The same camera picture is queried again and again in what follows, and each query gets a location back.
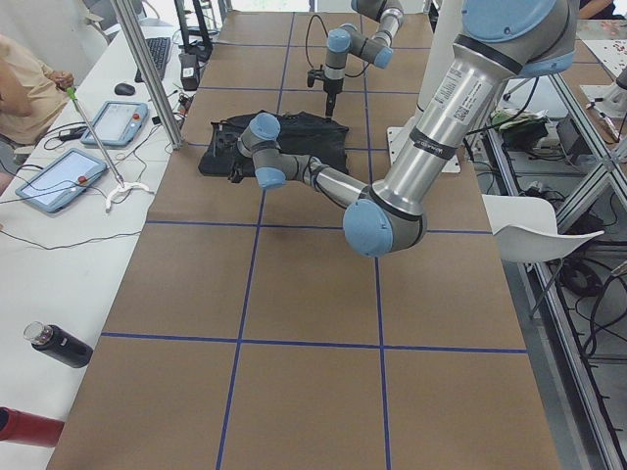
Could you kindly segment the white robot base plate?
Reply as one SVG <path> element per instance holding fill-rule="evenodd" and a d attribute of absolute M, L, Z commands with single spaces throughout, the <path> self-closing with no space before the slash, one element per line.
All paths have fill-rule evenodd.
<path fill-rule="evenodd" d="M 420 148 L 435 157 L 439 157 L 440 159 L 443 159 L 444 157 L 449 155 L 450 158 L 446 160 L 446 164 L 442 167 L 442 172 L 460 173 L 461 166 L 458 161 L 457 153 L 455 151 L 453 151 L 451 148 L 442 147 L 437 142 L 433 142 L 425 137 L 419 137 L 417 139 L 413 139 L 411 136 L 403 137 L 402 133 L 404 130 L 404 127 L 392 126 L 387 128 L 386 136 L 391 165 L 402 153 L 406 143 L 410 142 L 411 146 L 415 148 Z"/>

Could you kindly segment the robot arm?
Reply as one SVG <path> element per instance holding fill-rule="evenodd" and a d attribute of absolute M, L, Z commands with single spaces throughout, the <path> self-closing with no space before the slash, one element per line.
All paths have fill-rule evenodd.
<path fill-rule="evenodd" d="M 316 79 L 323 83 L 326 93 L 325 117 L 332 118 L 336 97 L 343 91 L 345 68 L 349 55 L 368 65 L 385 69 L 392 56 L 394 36 L 404 21 L 404 10 L 400 1 L 352 1 L 352 9 L 379 24 L 372 37 L 366 37 L 351 23 L 332 29 L 327 36 L 325 63 L 319 70 L 312 70 L 308 85 Z"/>
<path fill-rule="evenodd" d="M 417 244 L 426 193 L 497 89 L 515 77 L 564 71 L 574 56 L 576 1 L 465 1 L 458 12 L 453 59 L 384 178 L 367 185 L 315 156 L 285 153 L 279 121 L 269 113 L 254 116 L 240 134 L 235 163 L 251 164 L 264 190 L 300 181 L 344 208 L 345 238 L 363 256 Z"/>

